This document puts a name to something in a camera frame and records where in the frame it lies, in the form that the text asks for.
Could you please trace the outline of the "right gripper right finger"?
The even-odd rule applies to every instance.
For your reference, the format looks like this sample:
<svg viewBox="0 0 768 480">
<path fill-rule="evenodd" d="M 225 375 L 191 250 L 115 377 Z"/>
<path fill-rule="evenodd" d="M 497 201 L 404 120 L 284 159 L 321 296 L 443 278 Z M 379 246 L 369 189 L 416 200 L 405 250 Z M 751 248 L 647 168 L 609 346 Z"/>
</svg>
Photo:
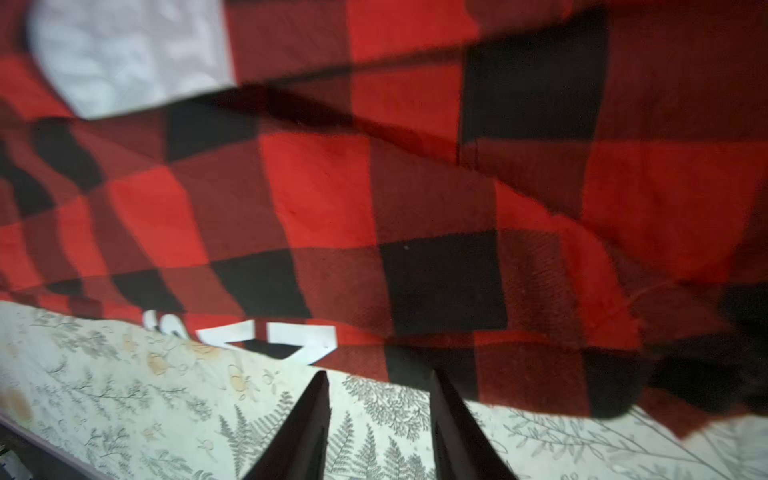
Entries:
<svg viewBox="0 0 768 480">
<path fill-rule="evenodd" d="M 455 387 L 433 371 L 429 388 L 436 478 L 518 480 L 483 434 Z"/>
</svg>

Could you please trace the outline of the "red black plaid shirt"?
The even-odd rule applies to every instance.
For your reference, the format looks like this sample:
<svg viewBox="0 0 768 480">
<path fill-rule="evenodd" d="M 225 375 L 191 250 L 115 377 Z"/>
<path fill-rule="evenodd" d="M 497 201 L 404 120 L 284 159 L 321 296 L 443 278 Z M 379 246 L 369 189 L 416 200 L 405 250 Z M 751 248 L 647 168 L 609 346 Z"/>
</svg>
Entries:
<svg viewBox="0 0 768 480">
<path fill-rule="evenodd" d="M 679 436 L 767 412 L 763 1 L 5 1 L 1 296 Z"/>
</svg>

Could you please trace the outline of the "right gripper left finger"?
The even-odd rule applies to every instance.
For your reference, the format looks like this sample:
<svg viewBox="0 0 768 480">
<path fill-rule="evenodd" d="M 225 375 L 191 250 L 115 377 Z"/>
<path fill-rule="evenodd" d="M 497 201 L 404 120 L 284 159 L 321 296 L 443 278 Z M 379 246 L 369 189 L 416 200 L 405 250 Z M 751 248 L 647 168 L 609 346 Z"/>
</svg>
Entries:
<svg viewBox="0 0 768 480">
<path fill-rule="evenodd" d="M 243 479 L 322 479 L 330 417 L 329 381 L 327 373 L 319 371 Z"/>
</svg>

